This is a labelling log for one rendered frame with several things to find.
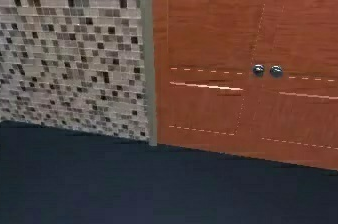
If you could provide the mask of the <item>orange wooden double door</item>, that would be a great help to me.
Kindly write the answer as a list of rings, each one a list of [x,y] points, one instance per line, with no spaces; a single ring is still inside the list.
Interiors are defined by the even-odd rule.
[[[152,10],[160,143],[338,170],[338,0]]]

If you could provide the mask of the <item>round metal door knob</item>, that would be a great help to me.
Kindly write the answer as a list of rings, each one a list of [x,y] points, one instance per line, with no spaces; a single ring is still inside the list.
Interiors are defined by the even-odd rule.
[[[257,77],[262,77],[264,75],[265,67],[261,64],[256,64],[253,66],[252,72]]]
[[[279,65],[274,65],[270,68],[270,74],[274,78],[279,78],[283,75],[283,69]]]

